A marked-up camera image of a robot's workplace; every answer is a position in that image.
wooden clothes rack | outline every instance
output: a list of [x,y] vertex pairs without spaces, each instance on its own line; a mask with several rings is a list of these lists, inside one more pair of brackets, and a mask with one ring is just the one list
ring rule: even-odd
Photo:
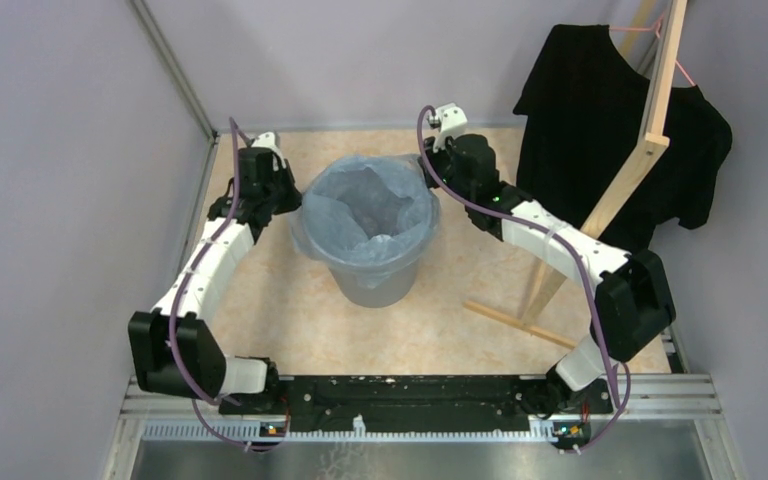
[[[634,21],[640,24],[645,22],[652,11],[653,5],[654,1],[642,1]],[[637,189],[637,186],[640,185],[640,182],[652,170],[652,167],[655,166],[655,163],[670,145],[669,138],[664,136],[664,123],[667,117],[667,107],[678,56],[678,45],[686,10],[687,0],[672,0],[669,10],[664,16],[663,35],[661,36],[655,57],[652,80],[649,82],[649,92],[646,96],[637,145],[631,151],[628,159],[626,159],[580,228],[583,233],[593,238],[598,238],[604,232],[605,228],[608,227],[617,213],[619,213],[625,202],[628,201],[631,194],[634,193],[634,190]],[[621,47],[623,54],[628,54],[631,50],[633,39],[634,37],[626,37]],[[554,334],[548,332],[549,335],[546,335],[547,332],[544,329],[539,329],[539,327],[535,327],[533,324],[565,280],[566,277],[563,274],[540,262],[533,275],[531,288],[528,292],[529,303],[522,320],[512,326],[528,331],[553,343],[563,345],[562,342],[556,341],[557,338],[551,338],[551,335]],[[464,307],[493,320],[511,325],[513,317],[493,308],[476,302],[465,302]]]

cable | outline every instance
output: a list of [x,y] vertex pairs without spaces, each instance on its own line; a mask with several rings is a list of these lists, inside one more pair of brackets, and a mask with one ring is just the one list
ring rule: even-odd
[[[514,217],[513,215],[508,215],[506,213],[496,212],[494,210],[490,210],[489,208],[484,208],[481,205],[477,205],[473,202],[470,202],[469,200],[461,197],[454,190],[449,188],[449,186],[443,182],[443,180],[434,170],[434,167],[431,165],[431,160],[428,159],[428,155],[426,155],[425,153],[425,145],[422,138],[422,123],[425,120],[425,115],[428,112],[431,112],[431,114],[434,116],[437,115],[437,112],[434,110],[434,107],[432,107],[431,105],[426,105],[422,107],[422,110],[420,110],[419,112],[419,118],[416,121],[416,141],[419,145],[419,153],[422,158],[422,162],[425,165],[426,171],[428,171],[428,173],[431,175],[431,178],[433,178],[434,181],[437,182],[437,185],[444,192],[449,194],[450,197],[454,198],[459,203],[463,204],[465,207],[471,210],[475,210],[476,212],[483,213],[485,215],[496,217],[502,220],[508,220],[514,223],[518,223],[528,228],[537,230],[538,232],[543,234],[549,234],[551,232],[551,229],[546,228],[543,225],[540,225],[539,223],[534,223],[524,218]],[[602,363],[605,366],[605,375],[608,377],[608,388],[611,391],[611,397],[613,397],[614,402],[619,404],[619,406],[617,407],[617,410],[614,412],[614,416],[611,418],[610,421],[608,421],[608,424],[605,426],[605,428],[601,432],[599,432],[599,434],[593,437],[590,443],[588,443],[587,445],[585,445],[585,447],[582,447],[580,449],[580,450],[584,450],[586,447],[593,445],[596,442],[596,440],[600,439],[602,435],[605,433],[605,430],[607,430],[611,425],[613,425],[616,422],[617,418],[619,418],[619,416],[625,410],[625,407],[628,404],[628,397],[629,397],[628,394],[631,392],[631,373],[628,370],[628,366],[623,363],[622,365],[626,372],[626,396],[620,403],[619,381],[617,379],[617,376],[618,376],[617,367],[611,367],[611,358],[608,355],[608,347],[605,343],[605,335],[602,332],[602,322],[599,319],[599,312],[596,308],[596,301],[593,298],[593,291],[590,285],[590,276],[587,274],[587,269],[584,266],[584,262],[582,261],[581,257],[579,257],[578,252],[575,250],[575,247],[573,247],[573,245],[569,243],[569,241],[567,241],[565,238],[563,238],[560,235],[552,235],[552,239],[560,243],[561,246],[563,246],[564,249],[566,249],[566,251],[572,257],[573,261],[575,261],[575,266],[578,269],[579,275],[581,275],[581,283],[584,286],[584,292],[587,298],[587,307],[590,309],[590,318],[593,321],[593,326],[595,327],[594,330],[596,331],[596,343],[599,345],[599,353],[602,356]]]
[[[234,192],[231,199],[231,208],[228,210],[228,216],[225,217],[225,220],[222,221],[222,224],[219,225],[219,228],[216,229],[215,232],[210,236],[210,241],[205,242],[204,245],[201,247],[201,249],[196,254],[195,258],[193,258],[192,263],[187,265],[184,270],[184,276],[181,278],[181,283],[178,285],[178,290],[175,291],[175,297],[172,299],[172,306],[169,309],[169,347],[172,350],[172,358],[175,360],[175,365],[178,367],[178,371],[181,372],[181,377],[184,379],[184,382],[187,383],[187,385],[192,389],[192,391],[203,401],[207,402],[210,405],[219,405],[222,400],[227,401],[228,403],[231,403],[233,405],[239,406],[240,402],[234,400],[230,397],[220,397],[219,399],[210,398],[210,395],[207,394],[196,382],[196,380],[193,378],[193,376],[190,374],[190,371],[187,370],[187,366],[184,364],[184,359],[181,357],[181,350],[178,347],[178,338],[176,334],[177,330],[177,320],[178,320],[178,308],[180,308],[181,305],[181,299],[183,298],[184,294],[187,291],[187,286],[190,284],[190,280],[192,279],[193,272],[196,268],[198,268],[201,261],[204,259],[205,255],[207,255],[208,250],[210,250],[210,247],[216,242],[220,236],[222,236],[222,233],[225,232],[225,230],[228,228],[228,226],[231,224],[231,222],[234,220],[234,213],[237,211],[237,203],[240,200],[240,166],[239,162],[237,162],[237,150],[239,148],[239,142],[237,140],[237,137],[241,137],[246,145],[251,144],[251,140],[246,137],[244,133],[240,131],[240,127],[237,126],[237,122],[234,121],[233,118],[228,118],[228,122],[231,124],[231,143],[233,146],[233,164],[234,164]],[[199,420],[199,423],[202,424],[202,426],[210,432],[211,435],[218,438],[219,440],[222,440],[223,442],[230,443],[231,445],[242,447],[245,449],[245,451],[252,450],[254,452],[267,452],[269,450],[272,450],[275,448],[273,447],[256,447],[252,446],[251,442],[241,442],[239,440],[234,440],[232,438],[226,437],[225,435],[222,435],[219,433],[216,429],[210,426],[210,424],[207,423],[207,421],[204,419],[204,416],[201,414],[201,411],[199,411],[198,404],[196,403],[196,400],[193,399],[193,411],[196,414],[196,417]],[[286,425],[286,433],[289,433],[289,421]]]

floor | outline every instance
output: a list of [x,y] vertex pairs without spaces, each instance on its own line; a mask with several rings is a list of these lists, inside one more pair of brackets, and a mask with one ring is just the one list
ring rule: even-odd
[[[476,129],[496,150],[510,180],[521,128]],[[291,132],[281,149],[304,191],[332,161],[353,153],[417,152],[411,130]],[[207,205],[233,175],[231,138],[222,136]],[[460,204],[440,196],[443,217],[416,284],[397,304],[366,309],[343,297],[328,269],[294,251],[286,217],[273,219],[237,268],[211,330],[226,354],[270,357],[282,374],[543,373],[568,350],[465,310],[467,299],[510,314],[522,311],[534,257],[479,231]],[[538,325],[573,339],[587,334],[580,287],[567,282]],[[668,373],[659,339],[630,364],[636,373]]]

